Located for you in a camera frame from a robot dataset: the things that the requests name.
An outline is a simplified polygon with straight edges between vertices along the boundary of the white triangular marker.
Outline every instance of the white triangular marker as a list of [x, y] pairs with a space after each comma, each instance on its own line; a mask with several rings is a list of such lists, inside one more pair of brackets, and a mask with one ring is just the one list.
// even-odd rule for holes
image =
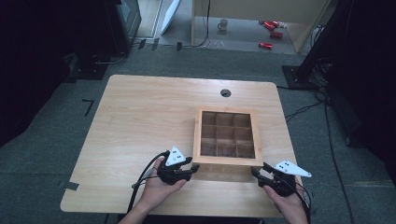
[[177, 147], [173, 147], [171, 153], [169, 154], [168, 160], [166, 161], [166, 166], [175, 165], [185, 161], [186, 158], [181, 154]]
[[274, 169], [285, 173], [287, 175], [300, 175], [300, 176], [305, 176], [305, 177], [311, 177], [311, 173], [303, 170], [296, 164], [292, 163], [291, 161], [285, 160], [277, 165], [274, 166]]

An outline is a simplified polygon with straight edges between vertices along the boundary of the hand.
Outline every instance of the hand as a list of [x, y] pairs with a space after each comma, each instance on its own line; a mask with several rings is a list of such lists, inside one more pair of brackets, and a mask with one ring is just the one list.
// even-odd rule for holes
[[155, 177], [157, 176], [157, 169], [160, 166], [161, 161], [163, 161], [163, 158], [155, 161], [150, 175], [152, 178], [148, 178], [146, 180], [145, 190], [138, 202], [138, 205], [143, 206], [148, 210], [158, 207], [158, 205], [163, 203], [170, 194], [180, 190], [187, 183], [187, 180], [183, 179], [177, 181], [175, 185], [167, 185], [163, 183], [159, 177]]
[[138, 224], [142, 223], [146, 215], [154, 208], [158, 207], [165, 199], [183, 188], [187, 180], [179, 180], [175, 185], [164, 184], [159, 177], [157, 177], [157, 169], [163, 159], [158, 159], [152, 168], [150, 177], [146, 180], [146, 186], [143, 190], [142, 197], [139, 202], [132, 208], [132, 210], [120, 221], [120, 223]]
[[[282, 213], [288, 223], [308, 223], [303, 204], [295, 193], [291, 194], [289, 197], [281, 197], [271, 187], [264, 186], [263, 188], [268, 197], [274, 202], [277, 210]], [[303, 189], [297, 186], [297, 192], [301, 190]]]

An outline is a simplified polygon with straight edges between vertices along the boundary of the black stand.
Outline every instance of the black stand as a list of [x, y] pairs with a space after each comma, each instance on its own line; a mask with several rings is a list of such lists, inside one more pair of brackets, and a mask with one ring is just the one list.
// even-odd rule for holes
[[78, 59], [69, 78], [102, 80], [107, 70], [108, 64], [94, 63]]
[[282, 65], [283, 75], [288, 82], [289, 89], [293, 90], [315, 90], [315, 86], [309, 78], [300, 78], [297, 74], [299, 66]]

